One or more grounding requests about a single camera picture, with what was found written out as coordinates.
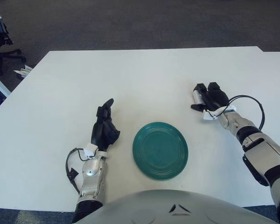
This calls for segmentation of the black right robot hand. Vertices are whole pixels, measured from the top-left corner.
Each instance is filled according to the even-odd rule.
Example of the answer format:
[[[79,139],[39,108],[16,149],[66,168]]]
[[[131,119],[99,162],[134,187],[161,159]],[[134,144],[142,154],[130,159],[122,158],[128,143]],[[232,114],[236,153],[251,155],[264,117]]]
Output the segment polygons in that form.
[[[202,83],[197,84],[193,90],[193,99],[194,104],[191,105],[191,109],[199,112],[216,111],[229,103],[227,95],[216,82],[209,83],[207,88]]]

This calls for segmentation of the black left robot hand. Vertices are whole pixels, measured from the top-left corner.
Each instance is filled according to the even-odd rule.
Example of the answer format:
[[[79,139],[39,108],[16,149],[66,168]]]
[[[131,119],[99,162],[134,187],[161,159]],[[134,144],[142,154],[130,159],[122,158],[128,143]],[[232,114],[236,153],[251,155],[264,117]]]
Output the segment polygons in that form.
[[[112,123],[111,106],[114,99],[106,101],[97,110],[97,121],[93,126],[91,144],[98,147],[99,151],[106,152],[110,145],[113,145],[119,138],[120,131]]]

